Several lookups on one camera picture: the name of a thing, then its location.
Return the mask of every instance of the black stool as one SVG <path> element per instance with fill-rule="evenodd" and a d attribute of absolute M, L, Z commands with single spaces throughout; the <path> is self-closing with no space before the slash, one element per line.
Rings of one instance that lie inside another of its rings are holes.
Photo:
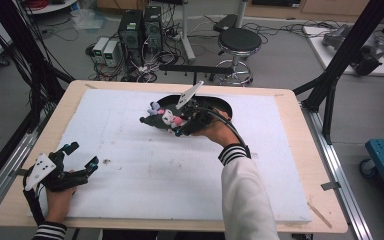
<path fill-rule="evenodd" d="M 220 84 L 242 85 L 253 81 L 251 69 L 243 62 L 238 60 L 239 57 L 249 57 L 257 53 L 261 48 L 261 38 L 253 31 L 243 28 L 229 28 L 220 33 L 218 44 L 225 53 L 233 55 L 232 60 L 224 60 L 217 67 L 230 64 L 233 73 L 230 75 L 211 75 L 210 80 L 214 77 L 220 80 Z"/>

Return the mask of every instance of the person's hand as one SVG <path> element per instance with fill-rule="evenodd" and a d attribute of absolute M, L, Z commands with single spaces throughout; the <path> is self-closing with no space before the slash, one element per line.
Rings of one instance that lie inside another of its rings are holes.
<path fill-rule="evenodd" d="M 218 111 L 224 118 L 229 119 L 229 116 L 226 112 Z M 191 134 L 192 136 L 206 136 L 211 141 L 220 144 L 223 148 L 235 143 L 240 143 L 236 135 L 230 130 L 230 128 L 217 117 L 213 118 L 213 121 L 209 126 L 204 129 Z"/>
<path fill-rule="evenodd" d="M 48 215 L 46 221 L 62 223 L 70 210 L 70 203 L 76 188 L 69 188 L 62 192 L 51 192 L 46 189 L 48 198 Z"/>

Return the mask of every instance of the wooden table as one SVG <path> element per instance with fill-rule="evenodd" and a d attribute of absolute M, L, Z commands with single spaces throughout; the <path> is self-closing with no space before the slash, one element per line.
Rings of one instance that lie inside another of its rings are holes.
<path fill-rule="evenodd" d="M 74 81 L 68 87 L 54 114 L 38 138 L 23 168 L 27 169 L 32 166 L 39 153 L 49 153 L 57 149 L 59 140 L 87 89 L 180 93 L 188 88 L 190 88 L 190 85 Z M 320 186 L 328 183 L 329 178 L 301 108 L 292 91 L 203 86 L 199 92 L 203 94 L 273 96 L 277 103 L 313 219 L 310 223 L 278 223 L 278 231 L 294 233 L 343 233 L 347 231 L 348 226 L 334 191 L 324 191 Z M 22 188 L 22 177 L 18 176 L 0 205 L 0 226 L 35 225 L 33 218 L 27 216 L 29 207 L 22 194 Z M 65 224 L 68 227 L 77 228 L 224 231 L 222 221 L 68 218 Z"/>

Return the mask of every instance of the person's arm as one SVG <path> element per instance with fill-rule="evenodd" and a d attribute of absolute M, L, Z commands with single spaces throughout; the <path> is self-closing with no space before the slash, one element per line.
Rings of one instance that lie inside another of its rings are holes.
<path fill-rule="evenodd" d="M 70 202 L 76 188 L 70 188 L 62 192 L 46 190 L 48 199 L 48 214 L 45 222 L 37 228 L 32 240 L 63 240 L 67 227 L 62 224 L 70 210 Z"/>
<path fill-rule="evenodd" d="M 219 112 L 225 118 L 225 112 Z M 270 201 L 255 163 L 246 157 L 244 146 L 222 121 L 194 133 L 223 147 L 222 212 L 226 239 L 279 239 Z"/>

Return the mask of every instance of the concrete floor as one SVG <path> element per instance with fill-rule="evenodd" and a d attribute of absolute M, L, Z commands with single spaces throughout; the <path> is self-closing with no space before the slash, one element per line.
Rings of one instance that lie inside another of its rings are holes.
<path fill-rule="evenodd" d="M 41 28 L 44 24 L 63 22 L 70 16 L 68 11 L 42 15 L 36 19 Z M 85 49 L 95 43 L 99 36 L 111 36 L 118 28 L 117 16 L 105 20 L 104 28 L 99 30 L 79 30 L 68 22 L 56 26 L 57 35 L 45 39 L 46 46 L 58 61 L 76 79 L 88 79 L 94 73 L 93 65 Z M 190 26 L 207 22 L 200 18 L 190 21 Z M 248 19 L 259 25 L 279 28 L 291 23 L 286 20 Z M 211 29 L 211 24 L 202 24 L 199 29 Z M 199 32 L 202 35 L 217 35 L 213 31 Z M 286 32 L 267 36 L 268 43 L 260 52 L 250 57 L 247 64 L 254 73 L 254 82 L 249 87 L 294 89 L 318 77 L 323 68 L 307 39 Z M 196 54 L 194 65 L 215 66 L 227 56 L 218 56 L 216 38 L 190 38 Z M 192 75 L 183 73 L 164 75 L 157 72 L 157 83 L 191 84 Z M 206 85 L 215 83 L 204 78 Z M 0 151 L 15 129 L 30 110 L 28 105 L 29 87 L 23 82 L 14 64 L 0 66 Z M 299 95 L 304 100 L 308 93 Z M 324 105 L 320 107 L 323 116 Z M 371 138 L 384 138 L 384 77 L 357 77 L 343 75 L 337 86 L 332 121 L 332 141 L 353 193 L 367 222 L 373 239 L 384 239 L 384 183 L 380 178 L 364 179 L 359 173 L 359 163 L 369 157 L 364 143 Z M 0 227 L 0 239 L 29 239 L 35 228 Z M 72 235 L 70 230 L 67 239 Z M 82 229 L 78 239 L 97 239 L 98 230 Z M 163 233 L 161 239 L 170 239 L 171 232 Z M 281 239 L 292 239 L 290 234 L 280 233 Z M 314 239 L 356 239 L 350 229 L 344 234 L 316 234 Z"/>

